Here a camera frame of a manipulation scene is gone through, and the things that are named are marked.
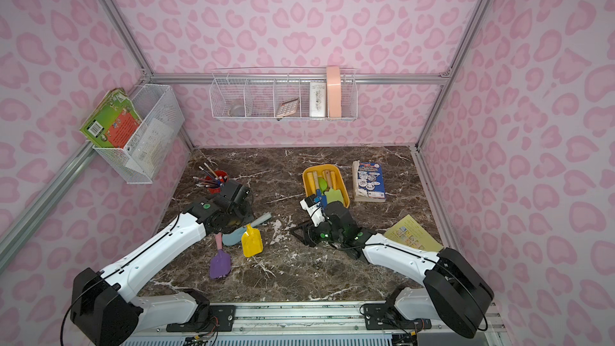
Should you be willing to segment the teal plastic shovel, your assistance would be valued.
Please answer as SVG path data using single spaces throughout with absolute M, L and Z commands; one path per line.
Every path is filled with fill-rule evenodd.
M 250 225 L 252 227 L 258 227 L 261 224 L 267 222 L 269 219 L 272 218 L 272 213 L 267 212 L 265 214 L 263 214 L 261 217 L 255 219 L 254 221 L 252 221 L 250 223 Z M 222 237 L 222 243 L 225 247 L 231 247 L 231 246 L 235 246 L 237 245 L 240 241 L 241 238 L 243 236 L 244 233 L 247 232 L 247 227 L 243 226 L 240 227 L 238 229 L 236 229 L 234 232 L 230 233 L 230 234 L 223 234 Z

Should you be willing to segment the light green shovel wooden handle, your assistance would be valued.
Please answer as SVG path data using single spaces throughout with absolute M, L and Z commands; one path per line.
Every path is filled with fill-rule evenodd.
M 336 180 L 336 174 L 329 170 L 325 170 L 324 177 L 329 185 L 329 189 L 324 193 L 327 198 L 327 203 L 340 202 L 344 204 L 344 195 L 343 192 L 339 189 L 339 185 Z

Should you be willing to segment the yellow plastic scoop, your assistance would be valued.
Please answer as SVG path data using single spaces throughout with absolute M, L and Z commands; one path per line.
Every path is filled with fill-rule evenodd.
M 254 228 L 251 225 L 246 227 L 246 231 L 241 237 L 241 243 L 243 255 L 246 258 L 259 255 L 262 251 L 264 251 L 261 233 L 257 228 Z

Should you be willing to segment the purple plastic shovel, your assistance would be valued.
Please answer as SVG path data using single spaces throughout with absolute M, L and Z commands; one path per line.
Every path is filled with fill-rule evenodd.
M 212 280 L 222 279 L 229 275 L 232 270 L 232 258 L 224 251 L 223 234 L 216 234 L 217 253 L 211 259 L 209 277 Z

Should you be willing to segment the blue shovel wooden handle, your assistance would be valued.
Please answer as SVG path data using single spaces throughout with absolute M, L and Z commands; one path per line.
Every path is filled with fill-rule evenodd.
M 317 202 L 322 208 L 325 208 L 327 206 L 326 195 L 320 189 L 316 190 L 315 202 Z

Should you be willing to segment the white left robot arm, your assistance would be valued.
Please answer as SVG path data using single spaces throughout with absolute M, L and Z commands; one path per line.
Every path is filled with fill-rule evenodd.
M 229 180 L 214 195 L 186 206 L 161 232 L 130 254 L 96 272 L 86 268 L 73 282 L 64 322 L 71 321 L 95 345 L 120 345 L 152 328 L 209 332 L 217 321 L 198 290 L 140 298 L 142 288 L 178 255 L 209 235 L 231 234 L 253 218 L 251 189 Z

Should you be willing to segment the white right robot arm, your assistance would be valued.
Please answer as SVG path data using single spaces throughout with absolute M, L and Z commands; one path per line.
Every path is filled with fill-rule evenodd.
M 339 201 L 324 203 L 310 195 L 300 206 L 309 219 L 291 233 L 302 244 L 315 248 L 326 243 L 351 259 L 388 268 L 420 284 L 437 318 L 460 336 L 471 339 L 488 330 L 494 292 L 459 251 L 425 251 L 396 243 L 360 227 Z

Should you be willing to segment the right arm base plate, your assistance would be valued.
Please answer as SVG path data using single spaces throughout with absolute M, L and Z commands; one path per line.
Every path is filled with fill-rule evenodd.
M 432 328 L 429 319 L 405 319 L 391 304 L 366 303 L 360 306 L 360 314 L 367 330 L 402 330 L 421 332 Z

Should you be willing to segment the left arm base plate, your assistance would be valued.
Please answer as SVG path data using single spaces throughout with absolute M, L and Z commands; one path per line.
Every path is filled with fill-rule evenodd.
M 210 333 L 231 332 L 235 321 L 236 306 L 211 304 L 208 298 L 198 290 L 185 289 L 196 303 L 195 312 L 184 323 L 171 323 L 166 326 L 168 333 Z

